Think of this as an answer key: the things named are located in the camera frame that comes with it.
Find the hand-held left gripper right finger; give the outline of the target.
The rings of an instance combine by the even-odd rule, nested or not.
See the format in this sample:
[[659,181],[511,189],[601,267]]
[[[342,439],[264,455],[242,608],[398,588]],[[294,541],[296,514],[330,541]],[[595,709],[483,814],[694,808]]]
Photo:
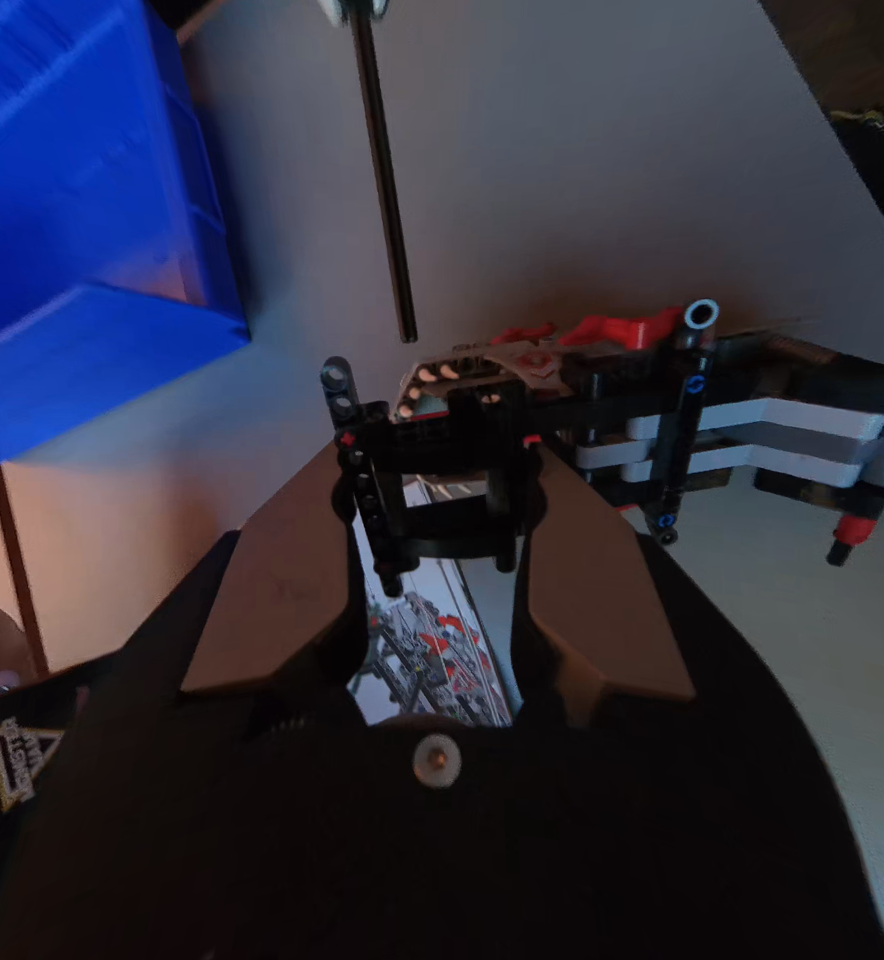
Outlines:
[[590,726],[605,699],[691,702],[695,685],[631,525],[549,447],[525,451],[511,665],[526,708]]

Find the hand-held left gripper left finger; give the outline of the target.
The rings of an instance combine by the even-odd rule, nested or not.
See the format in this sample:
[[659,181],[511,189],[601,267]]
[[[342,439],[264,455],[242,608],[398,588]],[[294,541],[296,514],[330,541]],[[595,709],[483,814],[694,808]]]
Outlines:
[[184,694],[252,690],[304,649],[319,651],[353,597],[365,605],[352,499],[333,444],[242,525],[182,681]]

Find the black lego axle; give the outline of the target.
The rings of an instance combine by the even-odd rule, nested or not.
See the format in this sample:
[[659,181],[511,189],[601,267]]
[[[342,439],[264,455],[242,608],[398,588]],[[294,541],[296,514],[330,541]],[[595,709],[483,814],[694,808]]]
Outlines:
[[400,341],[403,344],[411,345],[418,341],[419,331],[376,56],[374,22],[379,17],[368,16],[367,2],[353,1],[347,3],[349,25],[352,30],[353,49],[372,155],[376,194],[383,224]]

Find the black grey lego truck model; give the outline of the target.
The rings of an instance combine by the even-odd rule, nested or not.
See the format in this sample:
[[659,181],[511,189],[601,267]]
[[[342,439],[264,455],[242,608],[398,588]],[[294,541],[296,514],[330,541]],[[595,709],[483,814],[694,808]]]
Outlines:
[[420,561],[516,566],[526,450],[554,451],[611,507],[678,539],[700,477],[844,514],[884,512],[884,365],[775,328],[719,334],[701,298],[572,330],[512,328],[417,363],[392,402],[363,403],[348,360],[320,385],[384,592]]

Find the black toy set box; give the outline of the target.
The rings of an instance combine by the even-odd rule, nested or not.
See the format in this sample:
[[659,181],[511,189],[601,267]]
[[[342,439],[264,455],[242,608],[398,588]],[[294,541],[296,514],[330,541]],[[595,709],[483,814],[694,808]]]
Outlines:
[[0,874],[91,687],[91,679],[64,673],[0,693]]

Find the open instruction booklet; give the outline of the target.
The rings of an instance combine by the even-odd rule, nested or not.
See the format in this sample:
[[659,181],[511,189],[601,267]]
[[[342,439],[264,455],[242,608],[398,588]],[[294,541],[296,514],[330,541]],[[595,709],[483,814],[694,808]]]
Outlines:
[[424,558],[388,596],[358,515],[352,525],[365,575],[368,648],[348,690],[370,725],[439,715],[475,727],[514,719],[496,654],[460,562]]

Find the blue plastic bin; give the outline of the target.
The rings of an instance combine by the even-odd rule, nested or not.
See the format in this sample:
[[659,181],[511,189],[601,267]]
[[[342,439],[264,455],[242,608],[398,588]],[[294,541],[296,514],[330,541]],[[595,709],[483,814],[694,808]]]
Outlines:
[[0,462],[249,341],[175,33],[0,2]]

